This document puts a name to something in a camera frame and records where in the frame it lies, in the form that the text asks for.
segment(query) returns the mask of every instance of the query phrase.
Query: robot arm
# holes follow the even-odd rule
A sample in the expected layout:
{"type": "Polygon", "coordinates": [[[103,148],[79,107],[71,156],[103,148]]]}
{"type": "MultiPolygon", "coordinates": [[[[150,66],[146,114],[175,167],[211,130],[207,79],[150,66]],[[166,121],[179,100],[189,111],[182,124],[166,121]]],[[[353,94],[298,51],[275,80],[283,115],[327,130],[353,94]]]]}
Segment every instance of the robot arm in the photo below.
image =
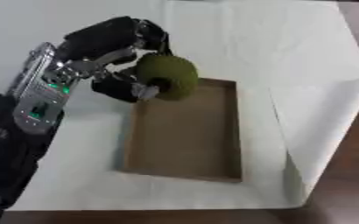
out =
{"type": "Polygon", "coordinates": [[[63,108],[80,81],[91,78],[94,91],[126,102],[161,94],[178,100],[181,81],[165,76],[167,71],[162,69],[152,71],[156,78],[151,75],[152,64],[159,67],[167,61],[180,64],[182,68],[172,72],[192,77],[190,86],[195,85],[194,66],[172,55],[168,34],[148,20],[130,17],[70,33],[58,47],[44,43],[31,51],[8,91],[0,94],[0,217],[38,169],[61,124],[63,108]],[[108,64],[137,60],[137,49],[152,52],[134,67],[119,72],[106,69],[108,64]]]}

